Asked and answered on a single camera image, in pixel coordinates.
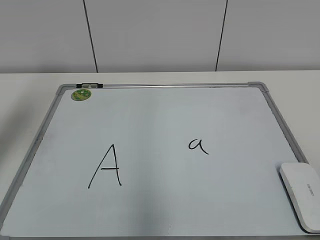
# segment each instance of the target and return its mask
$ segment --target white device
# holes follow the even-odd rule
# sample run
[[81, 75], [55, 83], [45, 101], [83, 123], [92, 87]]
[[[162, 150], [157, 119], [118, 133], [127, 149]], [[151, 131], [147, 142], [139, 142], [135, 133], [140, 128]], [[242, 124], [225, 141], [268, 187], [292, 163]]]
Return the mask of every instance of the white device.
[[280, 174], [301, 226], [320, 233], [320, 178], [307, 163], [283, 163]]

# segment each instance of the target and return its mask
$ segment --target gray plastic corner piece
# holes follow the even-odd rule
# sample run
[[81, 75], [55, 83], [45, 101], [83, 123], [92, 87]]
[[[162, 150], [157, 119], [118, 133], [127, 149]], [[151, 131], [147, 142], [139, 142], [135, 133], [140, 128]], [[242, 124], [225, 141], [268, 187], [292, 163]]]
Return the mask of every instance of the gray plastic corner piece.
[[65, 93], [66, 90], [75, 89], [76, 86], [77, 86], [76, 84], [62, 84], [59, 86], [59, 88], [57, 89], [55, 94], [62, 95]]
[[267, 93], [269, 92], [269, 89], [262, 81], [249, 81], [248, 85], [250, 87], [255, 87], [261, 90], [261, 92]]

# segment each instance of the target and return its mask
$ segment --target white table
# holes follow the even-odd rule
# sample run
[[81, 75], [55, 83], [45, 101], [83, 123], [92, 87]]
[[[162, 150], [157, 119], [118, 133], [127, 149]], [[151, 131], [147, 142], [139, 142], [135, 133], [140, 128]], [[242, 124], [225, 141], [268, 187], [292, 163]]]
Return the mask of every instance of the white table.
[[190, 84], [260, 81], [269, 88], [320, 175], [320, 71], [0, 74], [0, 201], [61, 84]]

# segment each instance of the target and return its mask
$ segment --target whiteboard surface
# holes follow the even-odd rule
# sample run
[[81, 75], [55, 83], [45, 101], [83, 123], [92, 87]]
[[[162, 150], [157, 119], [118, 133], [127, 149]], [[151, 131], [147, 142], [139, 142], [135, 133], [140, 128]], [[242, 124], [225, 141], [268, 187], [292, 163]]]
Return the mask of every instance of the whiteboard surface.
[[[0, 234], [303, 235], [278, 175], [297, 162], [258, 88], [67, 90]], [[202, 146], [190, 150], [190, 141]], [[98, 169], [114, 145], [115, 170]], [[110, 151], [101, 168], [114, 168]]]

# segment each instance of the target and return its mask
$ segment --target gray wall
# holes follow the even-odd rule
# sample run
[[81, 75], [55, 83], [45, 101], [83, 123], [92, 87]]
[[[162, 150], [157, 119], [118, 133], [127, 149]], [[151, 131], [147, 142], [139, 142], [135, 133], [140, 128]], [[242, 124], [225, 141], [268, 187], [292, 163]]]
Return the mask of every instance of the gray wall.
[[319, 10], [318, 0], [0, 0], [0, 73], [319, 70]]

